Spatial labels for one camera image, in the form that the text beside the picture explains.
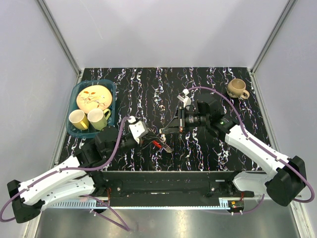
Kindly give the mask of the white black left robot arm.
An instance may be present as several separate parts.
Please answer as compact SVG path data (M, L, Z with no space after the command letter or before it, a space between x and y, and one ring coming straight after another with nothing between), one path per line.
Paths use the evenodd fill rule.
M12 180L7 184L14 216L18 224L28 222L56 203L76 196L102 196L107 191L102 169L117 152L143 149L150 144L163 146L163 140L137 124L130 125L127 134L107 126L94 139L64 162L27 181Z

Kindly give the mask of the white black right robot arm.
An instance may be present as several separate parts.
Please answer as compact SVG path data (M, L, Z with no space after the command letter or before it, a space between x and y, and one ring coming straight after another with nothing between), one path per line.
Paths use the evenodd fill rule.
M290 158L251 135L237 121L225 115L214 98L197 101L197 111L178 107L171 122L160 129L161 134L185 133L194 127L205 128L211 136L238 149L258 164L264 173L238 172L225 184L229 196L242 191L267 194L275 203L288 206L305 188L305 162L298 156Z

